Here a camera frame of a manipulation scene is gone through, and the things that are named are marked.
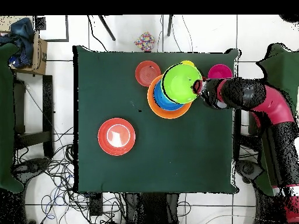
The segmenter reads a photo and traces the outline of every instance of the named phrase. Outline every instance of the magenta cup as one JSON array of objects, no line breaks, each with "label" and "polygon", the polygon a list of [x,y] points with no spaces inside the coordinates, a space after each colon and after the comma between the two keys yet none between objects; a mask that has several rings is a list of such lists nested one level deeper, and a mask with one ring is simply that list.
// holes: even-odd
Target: magenta cup
[{"label": "magenta cup", "polygon": [[208,72],[208,78],[217,79],[217,78],[232,78],[232,72],[229,67],[224,64],[214,65]]}]

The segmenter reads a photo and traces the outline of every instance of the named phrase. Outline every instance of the red bowl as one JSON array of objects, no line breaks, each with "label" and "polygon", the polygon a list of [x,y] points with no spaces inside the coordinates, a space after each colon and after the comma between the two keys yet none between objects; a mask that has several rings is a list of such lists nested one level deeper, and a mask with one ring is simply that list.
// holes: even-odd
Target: red bowl
[{"label": "red bowl", "polygon": [[98,142],[108,154],[120,156],[130,151],[135,143],[133,126],[122,118],[111,118],[99,128]]},{"label": "red bowl", "polygon": [[139,84],[148,87],[161,74],[159,66],[152,61],[141,62],[136,70],[135,77]]}]

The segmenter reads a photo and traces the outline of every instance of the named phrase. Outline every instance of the table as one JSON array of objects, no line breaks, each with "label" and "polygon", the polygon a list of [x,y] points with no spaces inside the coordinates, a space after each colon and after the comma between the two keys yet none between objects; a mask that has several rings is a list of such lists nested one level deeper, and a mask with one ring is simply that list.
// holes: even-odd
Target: table
[{"label": "table", "polygon": [[[145,60],[156,62],[161,72],[183,60],[194,62],[203,76],[215,64],[234,71],[237,49],[224,54],[93,52],[77,46],[73,52],[79,192],[237,191],[231,184],[232,110],[214,110],[197,99],[186,114],[166,120],[152,112],[148,88],[135,79],[137,65]],[[113,117],[126,119],[136,132],[134,147],[123,156],[110,156],[98,144],[100,126]]]}]

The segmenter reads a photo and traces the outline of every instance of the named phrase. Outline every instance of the floor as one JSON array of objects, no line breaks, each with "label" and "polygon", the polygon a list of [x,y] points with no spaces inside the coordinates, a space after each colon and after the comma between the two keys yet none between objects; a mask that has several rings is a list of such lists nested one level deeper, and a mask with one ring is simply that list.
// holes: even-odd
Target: floor
[{"label": "floor", "polygon": [[[162,30],[161,15],[123,15],[106,16],[105,20],[112,30],[116,41],[112,41],[97,16],[91,16],[93,34],[102,41],[109,51],[141,52],[134,41],[145,31],[149,31],[158,41]],[[65,39],[65,29],[60,28],[60,35],[55,33],[55,26],[63,26],[64,18],[48,18],[48,31],[41,33],[44,39]],[[262,78],[262,70],[255,64],[261,60],[269,44],[284,43],[289,49],[299,49],[299,28],[293,23],[284,22],[278,15],[175,15],[171,36],[166,35],[168,15],[164,15],[164,48],[162,48],[162,34],[152,52],[193,51],[201,53],[225,52],[229,48],[238,48],[242,51],[239,63],[235,63],[235,73],[243,78]],[[104,51],[102,45],[92,37],[91,27],[86,16],[68,16],[68,42],[49,42],[47,51],[46,74],[53,76],[54,84],[54,128],[57,131],[55,139],[73,127],[73,63],[72,46],[82,45],[94,51]],[[42,79],[35,76],[19,73],[18,78],[26,82],[28,91],[36,103],[42,106]],[[247,125],[246,113],[242,113],[242,124]],[[26,132],[42,130],[42,113],[31,97],[26,94]],[[62,143],[73,142],[73,130],[61,138]],[[25,159],[43,157],[41,145],[30,147]],[[62,159],[62,153],[56,159]],[[186,207],[187,216],[179,217],[180,224],[252,224],[255,216],[255,196],[251,185],[244,184],[239,175],[235,175],[235,184],[239,193],[234,195],[187,193],[186,201],[191,205]],[[29,219],[37,223],[45,217],[47,202],[46,195],[55,189],[51,178],[41,174],[34,178],[27,189],[26,213]],[[112,193],[104,193],[106,199],[113,198]],[[181,194],[180,201],[185,200]],[[46,219],[43,224],[57,224],[67,210],[67,205],[55,205],[52,210],[55,219]],[[105,203],[105,209],[111,210],[111,204]],[[178,214],[184,214],[184,206],[178,206]],[[60,224],[88,224],[80,212],[69,210]]]}]

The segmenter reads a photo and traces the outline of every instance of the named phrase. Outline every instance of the green bowl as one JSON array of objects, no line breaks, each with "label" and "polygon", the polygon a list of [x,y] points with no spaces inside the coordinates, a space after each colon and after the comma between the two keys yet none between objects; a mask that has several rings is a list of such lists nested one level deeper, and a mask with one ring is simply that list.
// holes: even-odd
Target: green bowl
[{"label": "green bowl", "polygon": [[195,66],[176,64],[163,74],[161,88],[164,95],[171,101],[186,104],[192,102],[198,95],[192,91],[196,80],[202,76]]}]

